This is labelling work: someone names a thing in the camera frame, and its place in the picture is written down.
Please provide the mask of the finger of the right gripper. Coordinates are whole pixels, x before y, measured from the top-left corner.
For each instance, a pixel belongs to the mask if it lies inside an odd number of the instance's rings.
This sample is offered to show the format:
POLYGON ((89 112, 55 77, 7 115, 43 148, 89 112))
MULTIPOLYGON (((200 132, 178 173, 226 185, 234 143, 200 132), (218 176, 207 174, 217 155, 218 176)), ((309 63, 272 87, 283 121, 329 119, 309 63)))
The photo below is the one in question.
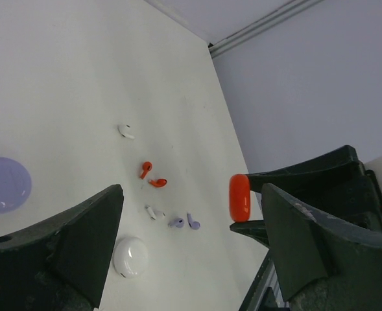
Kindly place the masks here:
POLYGON ((254 239, 266 248, 269 247, 269 238, 267 235, 264 220, 249 220, 246 222, 234 222, 230 225, 230 231, 254 239))

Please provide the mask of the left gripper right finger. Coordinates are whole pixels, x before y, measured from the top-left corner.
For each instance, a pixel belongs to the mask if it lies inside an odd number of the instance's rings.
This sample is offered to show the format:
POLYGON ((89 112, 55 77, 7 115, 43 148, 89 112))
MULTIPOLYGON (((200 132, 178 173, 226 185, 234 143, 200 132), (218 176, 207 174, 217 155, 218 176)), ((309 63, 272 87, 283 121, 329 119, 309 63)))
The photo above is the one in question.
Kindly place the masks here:
POLYGON ((291 310, 382 310, 382 234, 312 207, 273 184, 262 212, 291 310))

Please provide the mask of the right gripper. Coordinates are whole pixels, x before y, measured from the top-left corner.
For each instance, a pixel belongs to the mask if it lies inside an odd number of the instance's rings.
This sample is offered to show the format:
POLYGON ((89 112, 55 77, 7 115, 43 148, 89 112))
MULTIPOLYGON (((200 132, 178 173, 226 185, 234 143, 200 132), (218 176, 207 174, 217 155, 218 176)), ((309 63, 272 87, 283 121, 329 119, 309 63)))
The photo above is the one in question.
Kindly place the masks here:
POLYGON ((252 191, 260 192, 271 183, 312 207, 382 234, 376 188, 350 145, 289 167, 246 176, 252 191))

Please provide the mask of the orange earbud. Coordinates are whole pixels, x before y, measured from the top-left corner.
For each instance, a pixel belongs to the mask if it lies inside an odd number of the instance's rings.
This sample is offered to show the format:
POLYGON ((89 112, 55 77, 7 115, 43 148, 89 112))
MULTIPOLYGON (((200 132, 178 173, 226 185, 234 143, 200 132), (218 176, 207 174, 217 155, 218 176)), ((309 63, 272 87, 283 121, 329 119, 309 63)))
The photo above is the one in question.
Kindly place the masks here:
POLYGON ((152 163, 150 161, 145 161, 142 164, 142 173, 140 174, 140 179, 145 179, 146 175, 152 170, 152 163))
POLYGON ((150 185, 152 185, 153 187, 155 188, 162 188, 164 186, 166 186, 167 184, 167 180, 164 179, 164 178, 160 178, 160 179, 149 179, 148 180, 148 183, 150 185))

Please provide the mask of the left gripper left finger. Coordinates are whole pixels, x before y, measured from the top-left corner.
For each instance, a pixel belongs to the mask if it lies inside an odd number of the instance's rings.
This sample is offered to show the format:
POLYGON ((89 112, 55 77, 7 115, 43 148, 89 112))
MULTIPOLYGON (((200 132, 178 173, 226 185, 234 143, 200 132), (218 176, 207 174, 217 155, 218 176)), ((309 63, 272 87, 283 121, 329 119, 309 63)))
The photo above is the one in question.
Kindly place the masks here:
POLYGON ((100 306, 123 210, 111 185, 86 201, 0 236, 0 310, 100 306))

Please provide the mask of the orange charging case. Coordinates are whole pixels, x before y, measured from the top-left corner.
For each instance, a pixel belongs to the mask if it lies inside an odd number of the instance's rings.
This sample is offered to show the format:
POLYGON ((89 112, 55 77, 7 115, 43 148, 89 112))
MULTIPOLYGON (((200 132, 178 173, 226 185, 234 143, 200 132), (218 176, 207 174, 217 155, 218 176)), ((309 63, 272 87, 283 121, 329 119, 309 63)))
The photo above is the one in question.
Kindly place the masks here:
POLYGON ((230 178, 229 210, 234 222, 246 222, 250 219, 250 182, 244 174, 236 174, 230 178))

